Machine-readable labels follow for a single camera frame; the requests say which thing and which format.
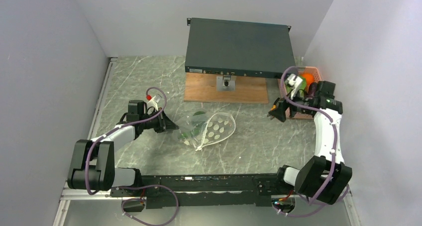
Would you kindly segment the purple fake eggplant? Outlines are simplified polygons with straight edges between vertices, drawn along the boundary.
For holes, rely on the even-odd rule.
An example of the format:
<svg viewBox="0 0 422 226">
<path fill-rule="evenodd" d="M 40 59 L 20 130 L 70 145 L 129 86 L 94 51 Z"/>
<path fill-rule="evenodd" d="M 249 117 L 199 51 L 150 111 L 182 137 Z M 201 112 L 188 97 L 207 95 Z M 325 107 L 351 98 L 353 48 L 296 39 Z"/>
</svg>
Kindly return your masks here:
<svg viewBox="0 0 422 226">
<path fill-rule="evenodd" d="M 314 96 L 317 91 L 317 82 L 313 82 L 308 86 L 307 95 Z"/>
</svg>

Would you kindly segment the green fake cucumber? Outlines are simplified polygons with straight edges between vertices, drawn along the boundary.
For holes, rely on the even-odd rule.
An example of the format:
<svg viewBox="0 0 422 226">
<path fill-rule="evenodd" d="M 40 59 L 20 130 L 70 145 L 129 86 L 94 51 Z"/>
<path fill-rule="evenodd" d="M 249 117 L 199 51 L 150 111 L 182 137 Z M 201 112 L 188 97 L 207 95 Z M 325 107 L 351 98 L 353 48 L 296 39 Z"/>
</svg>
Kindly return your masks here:
<svg viewBox="0 0 422 226">
<path fill-rule="evenodd" d="M 188 115 L 179 119 L 177 122 L 177 125 L 179 126 L 178 139 L 185 140 L 199 135 L 207 120 L 208 117 L 204 111 L 198 111 L 193 115 Z"/>
</svg>

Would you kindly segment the orange fake fruit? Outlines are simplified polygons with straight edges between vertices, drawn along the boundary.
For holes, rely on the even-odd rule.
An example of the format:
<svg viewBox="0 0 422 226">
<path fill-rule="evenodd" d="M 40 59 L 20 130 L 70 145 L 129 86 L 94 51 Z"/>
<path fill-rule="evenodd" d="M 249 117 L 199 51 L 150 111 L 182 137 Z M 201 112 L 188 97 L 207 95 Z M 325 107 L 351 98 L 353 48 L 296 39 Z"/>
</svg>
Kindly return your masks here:
<svg viewBox="0 0 422 226">
<path fill-rule="evenodd" d="M 314 78 L 313 74 L 302 73 L 301 77 L 305 80 L 306 86 L 310 86 L 312 83 L 315 82 L 315 78 Z"/>
</svg>

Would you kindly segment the polka dot zip top bag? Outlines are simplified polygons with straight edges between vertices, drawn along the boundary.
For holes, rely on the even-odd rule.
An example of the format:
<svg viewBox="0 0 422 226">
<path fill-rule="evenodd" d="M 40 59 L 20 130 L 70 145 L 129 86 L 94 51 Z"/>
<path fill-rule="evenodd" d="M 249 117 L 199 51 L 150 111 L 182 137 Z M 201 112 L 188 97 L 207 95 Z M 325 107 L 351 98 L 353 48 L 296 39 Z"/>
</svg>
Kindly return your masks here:
<svg viewBox="0 0 422 226">
<path fill-rule="evenodd" d="M 172 133 L 172 137 L 178 143 L 192 147 L 200 151 L 206 146 L 220 143 L 231 137 L 236 130 L 234 117 L 229 113 L 207 113 L 208 120 L 199 135 L 189 139 L 178 139 L 179 130 Z"/>
</svg>

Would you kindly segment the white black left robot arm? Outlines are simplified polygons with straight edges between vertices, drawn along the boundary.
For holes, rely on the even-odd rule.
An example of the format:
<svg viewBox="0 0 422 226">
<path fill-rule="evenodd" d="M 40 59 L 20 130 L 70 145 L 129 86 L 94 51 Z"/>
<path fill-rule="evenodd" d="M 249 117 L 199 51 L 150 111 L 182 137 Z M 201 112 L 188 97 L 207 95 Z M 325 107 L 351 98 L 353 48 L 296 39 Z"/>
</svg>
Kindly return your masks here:
<svg viewBox="0 0 422 226">
<path fill-rule="evenodd" d="M 108 133 L 75 143 L 68 173 L 67 185 L 71 189 L 87 190 L 90 195 L 123 186 L 130 196 L 142 192 L 141 174 L 135 168 L 116 168 L 114 152 L 117 148 L 136 140 L 145 130 L 156 133 L 178 130 L 164 110 L 150 100 L 130 100 L 127 112 Z"/>
</svg>

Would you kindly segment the dark network switch box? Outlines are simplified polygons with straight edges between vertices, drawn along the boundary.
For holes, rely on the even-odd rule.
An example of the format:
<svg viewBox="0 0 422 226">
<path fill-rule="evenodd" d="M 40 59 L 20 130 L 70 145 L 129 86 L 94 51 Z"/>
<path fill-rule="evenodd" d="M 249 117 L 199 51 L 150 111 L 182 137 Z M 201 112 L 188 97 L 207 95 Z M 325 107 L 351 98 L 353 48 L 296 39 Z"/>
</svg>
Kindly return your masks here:
<svg viewBox="0 0 422 226">
<path fill-rule="evenodd" d="M 188 18 L 187 73 L 279 79 L 295 65 L 288 25 Z"/>
</svg>

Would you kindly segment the pink plastic basket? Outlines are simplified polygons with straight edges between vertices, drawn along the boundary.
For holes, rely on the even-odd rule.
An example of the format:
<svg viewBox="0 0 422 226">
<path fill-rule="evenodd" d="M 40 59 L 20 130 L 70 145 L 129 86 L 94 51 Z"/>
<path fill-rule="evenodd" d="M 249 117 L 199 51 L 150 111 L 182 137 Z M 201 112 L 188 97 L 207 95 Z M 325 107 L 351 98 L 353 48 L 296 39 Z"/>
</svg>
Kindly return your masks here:
<svg viewBox="0 0 422 226">
<path fill-rule="evenodd" d="M 321 81 L 322 80 L 322 77 L 320 76 L 320 73 L 319 73 L 317 67 L 311 67 L 311 66 L 301 67 L 299 69 L 299 75 L 300 75 L 300 77 L 301 77 L 301 74 L 302 73 L 310 73 L 310 74 L 313 74 L 313 76 L 315 78 L 315 82 L 318 82 L 318 81 Z M 304 80 L 301 88 L 297 92 L 297 96 L 304 98 L 304 97 L 307 96 L 307 91 L 308 91 L 308 86 L 306 86 L 306 82 Z M 313 120 L 313 117 L 288 117 L 288 113 L 289 113 L 289 110 L 286 109 L 286 117 L 287 117 L 287 119 L 309 119 L 309 120 Z"/>
</svg>

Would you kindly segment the orange handled pliers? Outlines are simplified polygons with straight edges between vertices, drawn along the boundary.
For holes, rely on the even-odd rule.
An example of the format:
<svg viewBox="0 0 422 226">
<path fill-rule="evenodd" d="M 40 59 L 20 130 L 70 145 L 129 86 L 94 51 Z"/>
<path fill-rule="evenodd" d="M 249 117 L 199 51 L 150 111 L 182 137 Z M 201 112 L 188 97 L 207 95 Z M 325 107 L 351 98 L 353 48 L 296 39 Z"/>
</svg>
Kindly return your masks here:
<svg viewBox="0 0 422 226">
<path fill-rule="evenodd" d="M 273 120 L 274 118 L 277 117 L 277 108 L 276 107 L 272 107 L 270 111 L 268 111 L 267 117 L 270 120 Z"/>
</svg>

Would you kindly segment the wooden board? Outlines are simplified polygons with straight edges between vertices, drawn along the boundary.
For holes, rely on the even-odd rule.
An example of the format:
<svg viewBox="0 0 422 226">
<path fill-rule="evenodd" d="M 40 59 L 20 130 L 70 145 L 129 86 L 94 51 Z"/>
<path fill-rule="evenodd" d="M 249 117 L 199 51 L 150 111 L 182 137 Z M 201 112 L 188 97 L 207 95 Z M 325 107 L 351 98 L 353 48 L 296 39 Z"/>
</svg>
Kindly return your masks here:
<svg viewBox="0 0 422 226">
<path fill-rule="evenodd" d="M 267 85 L 264 78 L 236 76 L 235 91 L 217 91 L 218 75 L 187 73 L 185 102 L 267 104 Z"/>
</svg>

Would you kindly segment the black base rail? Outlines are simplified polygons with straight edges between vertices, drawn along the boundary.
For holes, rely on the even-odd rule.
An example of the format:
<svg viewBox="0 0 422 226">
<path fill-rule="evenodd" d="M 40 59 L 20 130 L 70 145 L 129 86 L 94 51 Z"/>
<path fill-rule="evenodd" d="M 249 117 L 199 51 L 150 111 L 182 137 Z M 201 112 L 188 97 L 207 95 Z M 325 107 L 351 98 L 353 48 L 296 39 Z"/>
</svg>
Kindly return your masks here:
<svg viewBox="0 0 422 226">
<path fill-rule="evenodd" d="M 253 205 L 269 207 L 272 201 L 289 194 L 293 186 L 279 173 L 220 175 L 143 175 L 146 189 L 111 189 L 111 197 L 146 200 L 147 209 L 174 206 Z"/>
</svg>

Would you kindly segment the grey metal bracket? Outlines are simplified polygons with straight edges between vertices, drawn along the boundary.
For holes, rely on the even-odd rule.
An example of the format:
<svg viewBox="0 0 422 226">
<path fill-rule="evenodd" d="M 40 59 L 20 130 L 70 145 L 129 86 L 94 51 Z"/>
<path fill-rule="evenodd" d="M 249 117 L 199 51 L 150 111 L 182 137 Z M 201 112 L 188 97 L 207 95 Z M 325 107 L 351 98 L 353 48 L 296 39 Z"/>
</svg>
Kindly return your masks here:
<svg viewBox="0 0 422 226">
<path fill-rule="evenodd" d="M 220 75 L 216 77 L 216 90 L 217 91 L 235 91 L 236 76 Z"/>
</svg>

